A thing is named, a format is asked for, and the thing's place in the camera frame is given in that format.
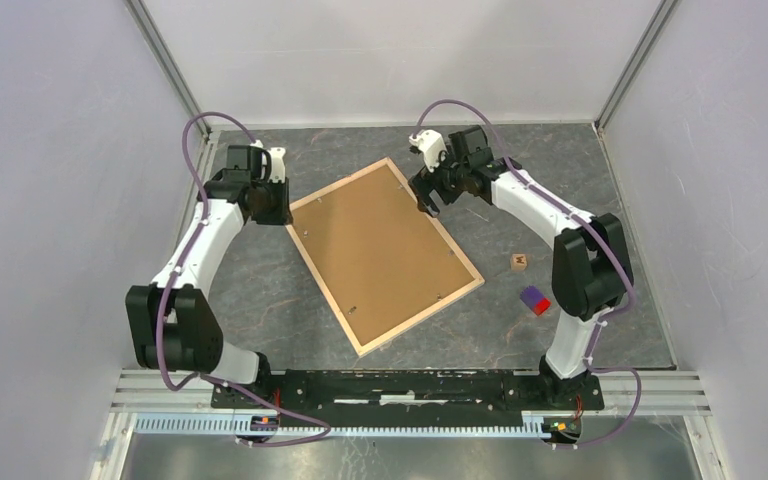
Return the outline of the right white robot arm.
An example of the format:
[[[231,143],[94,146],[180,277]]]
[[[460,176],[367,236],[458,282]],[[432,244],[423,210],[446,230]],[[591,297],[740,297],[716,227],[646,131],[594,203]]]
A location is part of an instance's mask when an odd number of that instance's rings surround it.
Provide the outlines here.
[[[551,408],[566,406],[591,375],[596,330],[634,291],[622,222],[572,206],[509,157],[495,156],[479,126],[448,136],[419,129],[409,144],[424,163],[409,181],[421,212],[439,214],[434,195],[450,205],[469,193],[512,215],[551,248],[551,289],[561,313],[539,364],[537,392]]]

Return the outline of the wooden letter cube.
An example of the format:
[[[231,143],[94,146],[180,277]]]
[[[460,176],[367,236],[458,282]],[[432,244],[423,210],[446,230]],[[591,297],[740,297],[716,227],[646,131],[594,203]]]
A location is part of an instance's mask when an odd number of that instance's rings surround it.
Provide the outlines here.
[[[510,257],[510,268],[512,271],[524,271],[528,267],[528,259],[525,254],[516,253]]]

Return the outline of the white photo frame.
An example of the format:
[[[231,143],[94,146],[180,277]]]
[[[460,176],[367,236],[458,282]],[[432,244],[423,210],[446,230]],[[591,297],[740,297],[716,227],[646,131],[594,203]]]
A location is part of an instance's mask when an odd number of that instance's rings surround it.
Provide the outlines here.
[[[363,357],[483,285],[436,219],[381,159],[290,206],[287,231]]]

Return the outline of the right aluminium corner post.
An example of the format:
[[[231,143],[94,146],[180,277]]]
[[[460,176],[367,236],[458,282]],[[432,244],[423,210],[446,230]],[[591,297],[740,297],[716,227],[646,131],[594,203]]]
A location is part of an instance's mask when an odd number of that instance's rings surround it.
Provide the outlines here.
[[[602,135],[607,125],[617,113],[621,103],[631,89],[639,72],[647,61],[652,49],[658,42],[675,9],[680,5],[679,0],[661,0],[650,18],[646,28],[633,49],[614,87],[612,88],[599,115],[593,122],[598,135]]]

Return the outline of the aluminium corner post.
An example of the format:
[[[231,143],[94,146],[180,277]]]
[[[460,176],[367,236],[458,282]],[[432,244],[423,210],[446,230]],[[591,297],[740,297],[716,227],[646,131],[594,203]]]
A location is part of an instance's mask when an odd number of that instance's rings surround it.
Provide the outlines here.
[[[661,0],[650,18],[646,28],[633,49],[614,87],[612,88],[599,115],[593,122],[598,135],[602,135],[607,125],[617,113],[621,103],[631,89],[639,72],[647,61],[652,49],[658,42],[675,9],[680,5],[679,0]]]
[[[146,3],[142,0],[124,0],[124,4],[180,105],[190,117],[200,114],[202,109],[187,84]]]

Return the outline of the purple and red block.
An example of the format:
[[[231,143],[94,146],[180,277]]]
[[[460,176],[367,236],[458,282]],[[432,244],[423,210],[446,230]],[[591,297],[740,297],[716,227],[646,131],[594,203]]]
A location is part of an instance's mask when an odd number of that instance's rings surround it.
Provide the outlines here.
[[[533,285],[523,289],[519,294],[519,298],[536,316],[543,315],[551,307],[551,301]]]

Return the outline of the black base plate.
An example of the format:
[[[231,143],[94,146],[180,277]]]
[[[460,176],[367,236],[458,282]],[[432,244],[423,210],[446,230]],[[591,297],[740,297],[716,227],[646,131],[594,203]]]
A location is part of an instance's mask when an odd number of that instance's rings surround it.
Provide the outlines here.
[[[333,428],[514,427],[523,412],[601,411],[597,377],[556,380],[538,371],[286,370],[255,393],[291,411],[282,427],[312,417]]]

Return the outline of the aluminium rail front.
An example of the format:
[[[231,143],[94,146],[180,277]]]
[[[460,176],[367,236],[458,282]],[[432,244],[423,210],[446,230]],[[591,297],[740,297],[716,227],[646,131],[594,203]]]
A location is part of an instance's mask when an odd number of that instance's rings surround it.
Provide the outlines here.
[[[642,381],[639,416],[710,416],[711,406],[699,375],[692,371],[649,370],[638,373]],[[599,376],[604,415],[625,413],[634,400],[635,381],[629,373]],[[147,370],[121,372],[115,388],[113,411],[207,413],[213,412],[211,384],[194,380],[173,392],[160,376]]]

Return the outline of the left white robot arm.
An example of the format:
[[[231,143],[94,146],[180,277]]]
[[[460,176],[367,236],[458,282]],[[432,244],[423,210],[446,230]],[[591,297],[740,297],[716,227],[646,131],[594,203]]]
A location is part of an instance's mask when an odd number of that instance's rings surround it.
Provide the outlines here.
[[[232,145],[227,165],[197,195],[193,219],[173,256],[146,285],[134,285],[125,307],[138,364],[236,383],[250,407],[274,394],[264,355],[224,338],[208,297],[232,240],[245,224],[292,222],[283,147]]]

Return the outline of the left aluminium corner post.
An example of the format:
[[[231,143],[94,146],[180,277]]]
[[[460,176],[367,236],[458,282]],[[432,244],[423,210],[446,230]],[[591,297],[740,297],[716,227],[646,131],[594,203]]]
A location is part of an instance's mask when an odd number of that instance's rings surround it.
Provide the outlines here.
[[[200,114],[202,109],[187,84],[146,3],[142,0],[124,0],[124,4],[180,105],[190,117]]]

